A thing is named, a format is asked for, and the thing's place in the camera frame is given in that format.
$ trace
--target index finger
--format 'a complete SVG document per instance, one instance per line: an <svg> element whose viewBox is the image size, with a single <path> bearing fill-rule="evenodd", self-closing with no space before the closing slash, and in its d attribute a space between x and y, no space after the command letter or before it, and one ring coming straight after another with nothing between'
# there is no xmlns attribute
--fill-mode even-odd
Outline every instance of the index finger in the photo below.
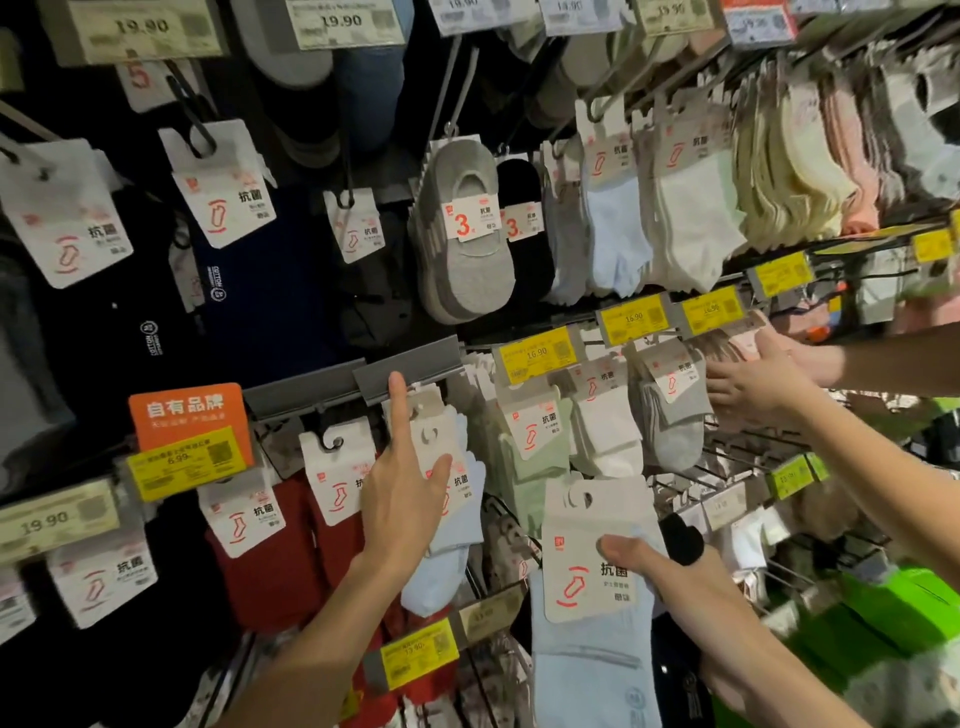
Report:
<svg viewBox="0 0 960 728"><path fill-rule="evenodd" d="M412 442L410 408L407 406L407 382L400 372L390 372L390 430L395 443Z"/></svg>

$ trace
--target black no-show sock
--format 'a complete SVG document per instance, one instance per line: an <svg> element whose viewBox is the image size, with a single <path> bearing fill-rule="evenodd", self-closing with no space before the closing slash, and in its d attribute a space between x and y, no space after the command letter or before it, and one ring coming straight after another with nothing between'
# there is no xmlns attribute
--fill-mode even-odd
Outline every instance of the black no-show sock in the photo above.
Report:
<svg viewBox="0 0 960 728"><path fill-rule="evenodd" d="M541 201L540 174L526 159L506 159L496 165L500 208ZM504 230L514 259L514 293L507 308L536 303L550 292L556 268L546 231L511 242Z"/></svg>

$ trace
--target price tag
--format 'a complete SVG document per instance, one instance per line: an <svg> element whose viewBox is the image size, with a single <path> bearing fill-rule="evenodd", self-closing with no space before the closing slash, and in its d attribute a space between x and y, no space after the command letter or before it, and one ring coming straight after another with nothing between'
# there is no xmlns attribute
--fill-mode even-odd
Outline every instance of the price tag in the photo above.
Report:
<svg viewBox="0 0 960 728"><path fill-rule="evenodd" d="M460 610L467 642L477 644L501 629L509 629L523 603L523 587L513 584L499 594L488 596Z"/></svg>
<svg viewBox="0 0 960 728"><path fill-rule="evenodd" d="M496 194L461 197L444 203L447 240L461 242L500 230L500 202Z"/></svg>
<svg viewBox="0 0 960 728"><path fill-rule="evenodd" d="M626 344L670 326L660 296L645 296L597 311L597 323L609 347Z"/></svg>
<svg viewBox="0 0 960 728"><path fill-rule="evenodd" d="M460 657L453 639L450 620L423 627L412 635L380 648L380 658L387 674L387 687L397 688L452 663Z"/></svg>
<svg viewBox="0 0 960 728"><path fill-rule="evenodd" d="M708 31L713 27L706 0L639 0L639 9L647 36Z"/></svg>
<svg viewBox="0 0 960 728"><path fill-rule="evenodd" d="M86 62L222 56L206 0L70 0Z"/></svg>
<svg viewBox="0 0 960 728"><path fill-rule="evenodd" d="M110 481L14 503L0 510L0 565L105 533L120 525Z"/></svg>
<svg viewBox="0 0 960 728"><path fill-rule="evenodd" d="M767 474L767 481L774 489L780 500L784 500L802 490L814 481L806 457L797 455L787 460L783 465Z"/></svg>
<svg viewBox="0 0 960 728"><path fill-rule="evenodd" d="M947 228L913 236L913 254L918 263L932 263L953 255L953 235Z"/></svg>
<svg viewBox="0 0 960 728"><path fill-rule="evenodd" d="M794 253L756 266L751 270L750 279L754 289L759 289L758 293L763 298L772 299L780 293L813 282L814 276L806 255Z"/></svg>
<svg viewBox="0 0 960 728"><path fill-rule="evenodd" d="M247 468L232 427L127 458L140 497L160 500Z"/></svg>
<svg viewBox="0 0 960 728"><path fill-rule="evenodd" d="M287 0L301 51L403 45L393 0Z"/></svg>
<svg viewBox="0 0 960 728"><path fill-rule="evenodd" d="M695 299L684 301L681 306L690 334L693 336L699 336L705 331L720 328L724 324L732 324L743 318L743 307L733 286L697 296Z"/></svg>
<svg viewBox="0 0 960 728"><path fill-rule="evenodd" d="M554 328L498 350L503 371L511 384L522 384L534 376L545 375L577 363L577 355L566 327Z"/></svg>
<svg viewBox="0 0 960 728"><path fill-rule="evenodd" d="M543 232L543 203L509 205L500 210L503 229L507 239L516 242L525 237Z"/></svg>
<svg viewBox="0 0 960 728"><path fill-rule="evenodd" d="M783 0L722 0L734 46L783 45L797 37L797 24Z"/></svg>
<svg viewBox="0 0 960 728"><path fill-rule="evenodd" d="M594 0L541 0L540 12L548 37L613 33L623 28L619 6Z"/></svg>

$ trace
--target orange sign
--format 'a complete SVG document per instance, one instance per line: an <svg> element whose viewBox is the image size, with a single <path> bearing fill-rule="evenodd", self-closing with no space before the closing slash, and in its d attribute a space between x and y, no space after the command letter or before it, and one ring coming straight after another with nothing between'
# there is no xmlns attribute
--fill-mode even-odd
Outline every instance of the orange sign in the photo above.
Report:
<svg viewBox="0 0 960 728"><path fill-rule="evenodd" d="M162 448L213 430L233 427L244 462L249 466L254 464L247 412L239 384L148 392L133 395L129 402L141 450Z"/></svg>

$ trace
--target yellow price tag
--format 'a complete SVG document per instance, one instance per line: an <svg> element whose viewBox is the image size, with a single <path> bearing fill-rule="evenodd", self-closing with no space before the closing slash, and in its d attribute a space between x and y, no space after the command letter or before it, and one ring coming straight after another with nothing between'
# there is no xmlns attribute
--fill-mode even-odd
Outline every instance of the yellow price tag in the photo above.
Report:
<svg viewBox="0 0 960 728"><path fill-rule="evenodd" d="M460 610L467 642L477 644L514 623L523 603L523 587L513 584L502 592L488 596Z"/></svg>
<svg viewBox="0 0 960 728"><path fill-rule="evenodd" d="M769 473L767 478L780 500L792 496L814 481L813 473L803 455L787 460Z"/></svg>
<svg viewBox="0 0 960 728"><path fill-rule="evenodd" d="M697 296L681 305L690 333L694 336L743 318L743 307L733 286Z"/></svg>
<svg viewBox="0 0 960 728"><path fill-rule="evenodd" d="M573 366L577 355L566 327L554 328L499 349L504 372L511 384L522 384L534 376Z"/></svg>
<svg viewBox="0 0 960 728"><path fill-rule="evenodd" d="M460 650L446 618L380 648L387 687L392 691L459 657Z"/></svg>
<svg viewBox="0 0 960 728"><path fill-rule="evenodd" d="M913 236L913 254L918 263L932 263L953 255L953 235L947 228Z"/></svg>
<svg viewBox="0 0 960 728"><path fill-rule="evenodd" d="M360 712L360 703L362 700L363 691L356 691L351 688L350 692L347 693L347 697L344 698L344 704L340 706L340 720L338 722L342 723L357 715Z"/></svg>
<svg viewBox="0 0 960 728"><path fill-rule="evenodd" d="M670 326L660 296L646 296L604 308L597 311L597 323L606 331L608 344L612 347Z"/></svg>
<svg viewBox="0 0 960 728"><path fill-rule="evenodd" d="M108 478L13 503L0 509L0 565L119 525Z"/></svg>
<svg viewBox="0 0 960 728"><path fill-rule="evenodd" d="M755 267L763 295L772 299L778 293L799 288L813 282L813 271L806 262L806 255L794 253Z"/></svg>
<svg viewBox="0 0 960 728"><path fill-rule="evenodd" d="M247 469L233 427L127 458L140 497L160 500Z"/></svg>

